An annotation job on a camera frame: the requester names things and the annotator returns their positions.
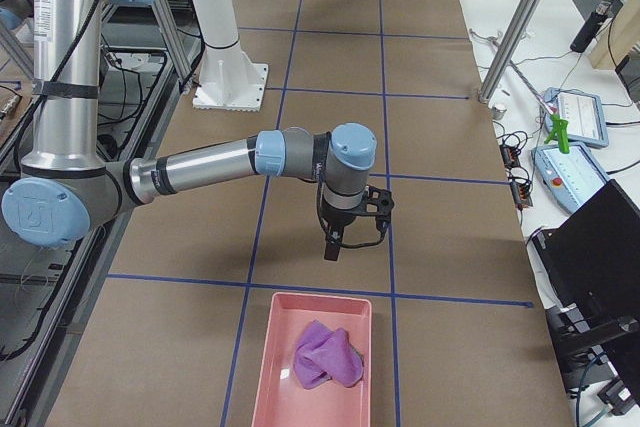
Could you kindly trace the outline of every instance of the purple cloth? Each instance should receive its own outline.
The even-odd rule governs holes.
[[[298,340],[293,370],[305,389],[313,389],[330,379],[353,387],[364,367],[344,329],[332,332],[314,320]]]

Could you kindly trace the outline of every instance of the white pillar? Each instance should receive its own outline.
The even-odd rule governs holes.
[[[242,51],[231,0],[193,0],[206,51],[193,106],[260,110],[268,66]]]

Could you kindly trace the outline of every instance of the black monitor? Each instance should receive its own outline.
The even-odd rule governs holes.
[[[549,276],[561,302],[591,327],[630,316],[640,321],[640,210],[609,181],[546,239]],[[640,334],[602,344],[640,403]]]

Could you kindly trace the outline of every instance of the green clamp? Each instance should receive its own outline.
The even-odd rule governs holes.
[[[551,114],[551,121],[553,122],[553,127],[551,132],[549,132],[549,136],[547,140],[544,141],[545,144],[548,144],[552,140],[558,141],[558,149],[563,154],[569,153],[569,137],[567,136],[567,126],[569,125],[568,120],[561,119],[558,114]]]

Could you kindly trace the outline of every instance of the white table surface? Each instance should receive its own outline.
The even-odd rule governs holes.
[[[507,30],[519,1],[460,0],[467,26],[485,37],[495,36],[499,31],[505,32]],[[583,23],[584,19],[572,0],[541,0],[527,28],[527,36],[520,42],[512,60],[518,62],[526,58],[559,56],[568,52],[569,44]],[[477,65],[480,67],[490,66],[495,49],[487,43],[471,38]],[[591,67],[587,57],[591,48],[587,49],[579,60],[579,54],[572,52],[562,59],[536,60],[523,63],[519,67],[535,88],[539,92],[544,92],[548,87],[560,87],[577,62],[575,70],[569,76],[563,89],[579,89],[597,94],[605,104],[631,104],[631,99],[613,71],[595,70]],[[480,68],[479,72],[484,78],[487,71]],[[524,130],[532,133],[538,129],[536,122],[538,105],[529,90],[510,68],[507,68],[489,106],[494,103],[502,103],[507,107],[507,113],[500,121],[506,132]],[[640,110],[635,105],[631,107],[605,106],[604,110],[606,120],[609,122],[640,120]],[[501,133],[499,127],[496,128],[496,132],[497,134]],[[640,159],[640,126],[609,128],[608,133],[609,147],[600,150],[592,149],[596,159],[605,170],[625,167]],[[540,144],[546,135],[547,132],[543,131]],[[533,170],[530,151],[535,147],[537,139],[538,135],[536,134],[527,143],[520,157],[521,164],[530,173]],[[631,199],[640,205],[640,166],[613,177]],[[546,186],[542,184],[538,174],[534,179],[532,199],[533,207],[524,211],[522,231],[525,237],[528,237],[538,227],[558,227],[568,218],[568,214],[558,206]],[[553,295],[544,267],[531,246],[529,247],[529,257],[536,274],[540,297],[545,307],[548,308],[558,301]],[[589,421],[603,407],[602,402],[596,397],[596,392],[604,384],[594,384],[583,394],[580,409],[581,424]],[[607,415],[597,425],[602,427],[638,426],[640,425],[640,408],[634,407],[623,417]]]

